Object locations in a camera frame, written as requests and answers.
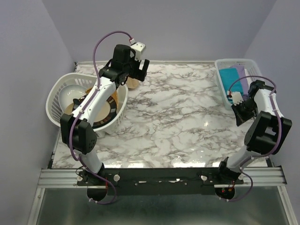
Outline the white rectangular plastic basket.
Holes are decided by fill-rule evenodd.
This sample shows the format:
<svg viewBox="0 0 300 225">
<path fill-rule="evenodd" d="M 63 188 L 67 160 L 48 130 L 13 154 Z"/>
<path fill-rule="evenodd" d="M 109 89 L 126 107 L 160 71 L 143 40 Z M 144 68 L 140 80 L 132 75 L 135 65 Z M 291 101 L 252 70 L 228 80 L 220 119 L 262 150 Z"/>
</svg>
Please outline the white rectangular plastic basket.
<svg viewBox="0 0 300 225">
<path fill-rule="evenodd" d="M 231 91 L 239 91 L 244 97 L 248 94 L 250 83 L 255 80 L 253 75 L 261 76 L 262 73 L 256 62 L 251 59 L 218 59 L 215 61 L 217 71 L 217 82 L 221 91 L 221 96 L 225 109 L 231 110 L 233 101 L 227 97 L 228 89 L 238 78 L 244 79 L 238 81 L 232 87 Z"/>
</svg>

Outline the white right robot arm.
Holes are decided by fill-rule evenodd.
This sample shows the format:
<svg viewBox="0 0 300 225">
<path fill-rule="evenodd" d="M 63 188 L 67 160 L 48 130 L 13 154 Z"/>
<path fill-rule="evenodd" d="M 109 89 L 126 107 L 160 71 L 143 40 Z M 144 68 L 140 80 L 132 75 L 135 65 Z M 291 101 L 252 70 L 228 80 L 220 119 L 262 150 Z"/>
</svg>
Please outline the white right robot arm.
<svg viewBox="0 0 300 225">
<path fill-rule="evenodd" d="M 216 171 L 218 182 L 225 184 L 236 181 L 243 169 L 258 158 L 279 152 L 292 121 L 283 116 L 276 102 L 275 86 L 268 86 L 258 79 L 249 86 L 248 96 L 243 99 L 238 92 L 228 92 L 237 126 L 250 119 L 250 126 L 244 138 L 244 146 L 234 155 L 221 161 Z"/>
</svg>

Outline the beige t shirt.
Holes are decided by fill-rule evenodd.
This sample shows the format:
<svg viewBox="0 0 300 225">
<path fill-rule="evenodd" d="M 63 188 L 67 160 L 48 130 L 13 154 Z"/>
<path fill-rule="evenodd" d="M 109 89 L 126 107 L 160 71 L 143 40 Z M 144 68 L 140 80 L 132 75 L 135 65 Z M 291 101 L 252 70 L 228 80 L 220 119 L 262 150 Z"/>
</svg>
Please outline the beige t shirt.
<svg viewBox="0 0 300 225">
<path fill-rule="evenodd" d="M 134 89 L 138 88 L 139 81 L 137 79 L 133 79 L 131 77 L 128 77 L 128 79 L 126 81 L 126 85 L 127 85 L 128 89 L 134 90 Z"/>
</svg>

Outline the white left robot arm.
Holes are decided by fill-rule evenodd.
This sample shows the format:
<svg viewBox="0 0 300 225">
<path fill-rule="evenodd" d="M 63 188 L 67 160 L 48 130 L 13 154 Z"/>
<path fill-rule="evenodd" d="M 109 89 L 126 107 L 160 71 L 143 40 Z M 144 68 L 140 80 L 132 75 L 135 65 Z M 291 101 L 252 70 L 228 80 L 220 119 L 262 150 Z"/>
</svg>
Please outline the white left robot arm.
<svg viewBox="0 0 300 225">
<path fill-rule="evenodd" d="M 88 180 L 93 185 L 103 182 L 103 163 L 97 156 L 94 147 L 97 135 L 92 126 L 98 112 L 107 99 L 124 85 L 128 77 L 141 82 L 145 80 L 149 60 L 142 60 L 146 45 L 141 42 L 132 45 L 116 45 L 113 57 L 98 71 L 95 85 L 83 102 L 70 115 L 63 114 L 60 118 L 62 141 L 84 167 L 89 170 Z"/>
</svg>

